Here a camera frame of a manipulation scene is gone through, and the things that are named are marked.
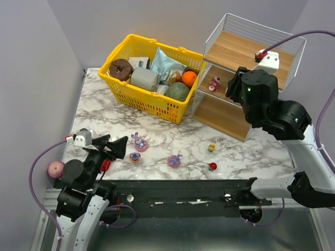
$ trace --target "orange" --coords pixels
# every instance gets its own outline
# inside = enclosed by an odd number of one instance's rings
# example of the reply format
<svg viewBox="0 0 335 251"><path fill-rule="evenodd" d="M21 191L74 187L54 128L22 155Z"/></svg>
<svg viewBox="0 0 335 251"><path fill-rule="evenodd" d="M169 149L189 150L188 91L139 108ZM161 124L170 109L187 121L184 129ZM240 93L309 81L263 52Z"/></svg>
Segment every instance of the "orange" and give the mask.
<svg viewBox="0 0 335 251"><path fill-rule="evenodd" d="M192 87L196 79L197 79L197 74L192 71L185 72L182 75L182 81L188 87Z"/></svg>

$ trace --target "wooden shelf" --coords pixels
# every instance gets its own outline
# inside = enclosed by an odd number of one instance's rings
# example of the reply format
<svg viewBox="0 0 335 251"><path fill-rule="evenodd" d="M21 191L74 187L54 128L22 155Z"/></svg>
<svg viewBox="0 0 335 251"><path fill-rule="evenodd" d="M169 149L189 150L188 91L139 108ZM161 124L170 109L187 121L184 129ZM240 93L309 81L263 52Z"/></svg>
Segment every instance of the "wooden shelf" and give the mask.
<svg viewBox="0 0 335 251"><path fill-rule="evenodd" d="M228 87L228 81L232 80L234 76L235 76L234 73L228 72L222 68L212 65L208 73L204 77L203 81L199 85L198 90L213 95L219 99L222 99L223 101L234 103L231 99L226 98L226 88ZM220 78L219 91L217 92L211 92L208 89L208 84L210 83L213 77ZM237 103L234 103L234 105L241 107L240 104Z"/></svg>
<svg viewBox="0 0 335 251"><path fill-rule="evenodd" d="M223 31L205 55L204 60L234 72L240 66L250 70L257 65L254 62L255 52L267 47L259 42ZM278 87L283 89L294 55L277 49L272 51L279 53L280 66L275 76L278 78Z"/></svg>
<svg viewBox="0 0 335 251"><path fill-rule="evenodd" d="M204 96L192 118L241 141L250 129L241 108L209 95Z"/></svg>

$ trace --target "melon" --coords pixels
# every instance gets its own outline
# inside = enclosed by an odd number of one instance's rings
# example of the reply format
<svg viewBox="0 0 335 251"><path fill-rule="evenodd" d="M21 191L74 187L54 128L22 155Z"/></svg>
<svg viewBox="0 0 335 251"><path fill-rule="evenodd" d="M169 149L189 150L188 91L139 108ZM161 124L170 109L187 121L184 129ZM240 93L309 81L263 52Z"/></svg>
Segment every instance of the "melon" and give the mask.
<svg viewBox="0 0 335 251"><path fill-rule="evenodd" d="M188 87L182 82L173 83L166 91L165 96L184 102L189 93Z"/></svg>

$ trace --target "yellow and blue toy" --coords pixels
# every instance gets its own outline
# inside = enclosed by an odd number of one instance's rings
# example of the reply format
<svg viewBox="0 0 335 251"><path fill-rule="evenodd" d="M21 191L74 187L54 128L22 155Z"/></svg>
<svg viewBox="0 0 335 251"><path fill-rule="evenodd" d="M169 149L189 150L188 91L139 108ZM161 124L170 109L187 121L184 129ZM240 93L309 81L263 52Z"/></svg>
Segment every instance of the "yellow and blue toy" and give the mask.
<svg viewBox="0 0 335 251"><path fill-rule="evenodd" d="M214 151L214 149L215 149L215 145L210 144L207 150L211 153L212 151Z"/></svg>

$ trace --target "marble table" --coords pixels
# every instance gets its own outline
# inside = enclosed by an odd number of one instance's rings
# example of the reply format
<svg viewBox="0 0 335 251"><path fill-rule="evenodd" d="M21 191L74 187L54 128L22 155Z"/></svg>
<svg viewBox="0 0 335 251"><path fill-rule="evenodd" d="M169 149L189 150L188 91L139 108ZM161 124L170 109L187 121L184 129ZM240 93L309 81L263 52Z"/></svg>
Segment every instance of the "marble table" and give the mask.
<svg viewBox="0 0 335 251"><path fill-rule="evenodd" d="M191 106L180 124L171 123L144 111L119 103L98 69L88 69L72 126L94 129L99 135L110 134L111 140L128 136L125 159L112 163L104 179L248 179L279 178L294 172L285 146L271 135L254 129L243 143L191 119ZM135 132L149 143L138 163L129 154L136 152ZM216 148L207 151L210 144ZM179 168L167 164L170 155L182 154ZM87 153L73 145L65 151L64 161L84 161ZM218 168L211 172L207 163Z"/></svg>

